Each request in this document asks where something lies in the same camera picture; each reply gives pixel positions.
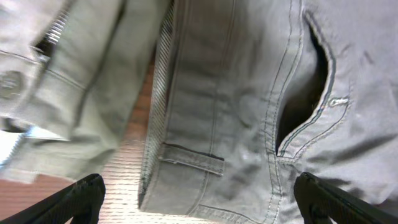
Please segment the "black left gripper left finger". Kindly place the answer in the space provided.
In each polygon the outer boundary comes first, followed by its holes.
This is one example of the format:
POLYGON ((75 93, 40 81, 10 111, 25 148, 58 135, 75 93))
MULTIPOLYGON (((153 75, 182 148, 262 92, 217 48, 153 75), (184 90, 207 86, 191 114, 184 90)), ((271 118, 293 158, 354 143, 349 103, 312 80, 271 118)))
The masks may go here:
POLYGON ((106 187, 99 174, 90 174, 1 224, 97 224, 106 187))

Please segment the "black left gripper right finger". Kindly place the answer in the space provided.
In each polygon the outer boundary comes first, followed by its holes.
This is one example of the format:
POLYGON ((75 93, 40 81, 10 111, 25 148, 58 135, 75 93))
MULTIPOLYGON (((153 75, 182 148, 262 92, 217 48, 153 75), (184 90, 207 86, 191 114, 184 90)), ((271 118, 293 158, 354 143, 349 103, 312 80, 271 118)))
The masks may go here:
POLYGON ((305 224, 392 224, 397 217, 303 172, 296 178, 294 197, 305 224))

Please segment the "grey shorts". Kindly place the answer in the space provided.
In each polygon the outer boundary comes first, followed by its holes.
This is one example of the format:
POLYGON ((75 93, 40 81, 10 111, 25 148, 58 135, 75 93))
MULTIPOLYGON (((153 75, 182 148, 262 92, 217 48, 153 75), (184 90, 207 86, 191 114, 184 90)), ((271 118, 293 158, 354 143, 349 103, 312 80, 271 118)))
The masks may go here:
POLYGON ((397 2, 173 1, 142 212, 302 223, 310 172, 397 215, 397 2))

